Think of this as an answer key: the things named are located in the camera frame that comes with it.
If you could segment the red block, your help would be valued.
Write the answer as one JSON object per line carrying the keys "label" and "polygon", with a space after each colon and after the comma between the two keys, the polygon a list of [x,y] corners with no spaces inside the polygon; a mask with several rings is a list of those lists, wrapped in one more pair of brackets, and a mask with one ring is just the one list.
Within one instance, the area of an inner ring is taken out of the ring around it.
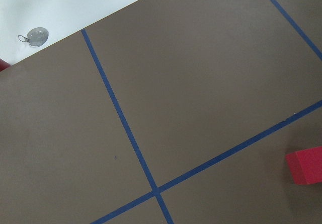
{"label": "red block", "polygon": [[295,184],[321,183],[321,146],[289,153],[285,159]]}

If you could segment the brown paper table mat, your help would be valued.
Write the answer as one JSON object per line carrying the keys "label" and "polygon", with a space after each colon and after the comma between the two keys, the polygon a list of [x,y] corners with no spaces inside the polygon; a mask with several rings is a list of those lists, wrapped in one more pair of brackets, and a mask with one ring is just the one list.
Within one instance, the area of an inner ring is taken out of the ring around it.
{"label": "brown paper table mat", "polygon": [[321,223],[321,0],[1,0],[1,59],[1,223]]}

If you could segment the red cylinder object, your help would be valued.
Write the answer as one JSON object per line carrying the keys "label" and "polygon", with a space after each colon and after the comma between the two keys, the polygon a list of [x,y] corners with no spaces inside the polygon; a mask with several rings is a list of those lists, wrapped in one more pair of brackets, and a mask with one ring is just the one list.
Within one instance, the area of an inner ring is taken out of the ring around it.
{"label": "red cylinder object", "polygon": [[9,68],[11,65],[7,63],[6,61],[0,59],[0,71],[3,71],[7,68]]}

